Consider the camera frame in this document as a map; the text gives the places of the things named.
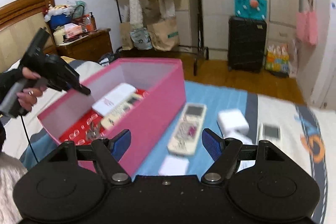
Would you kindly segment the person's left hand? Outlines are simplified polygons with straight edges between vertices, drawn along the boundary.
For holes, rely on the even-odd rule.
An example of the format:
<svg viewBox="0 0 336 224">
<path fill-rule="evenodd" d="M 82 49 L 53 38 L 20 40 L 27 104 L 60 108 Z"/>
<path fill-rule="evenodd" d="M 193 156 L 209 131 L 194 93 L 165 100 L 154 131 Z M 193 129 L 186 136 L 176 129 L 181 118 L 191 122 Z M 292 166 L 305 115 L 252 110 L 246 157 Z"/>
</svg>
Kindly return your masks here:
<svg viewBox="0 0 336 224">
<path fill-rule="evenodd" d="M 41 78 L 39 74 L 32 72 L 27 67 L 22 68 L 22 75 L 28 80 L 39 80 Z M 38 98 L 43 95 L 46 89 L 46 86 L 23 89 L 22 92 L 17 93 L 18 102 L 27 112 L 30 112 L 33 106 L 37 104 Z"/>
</svg>

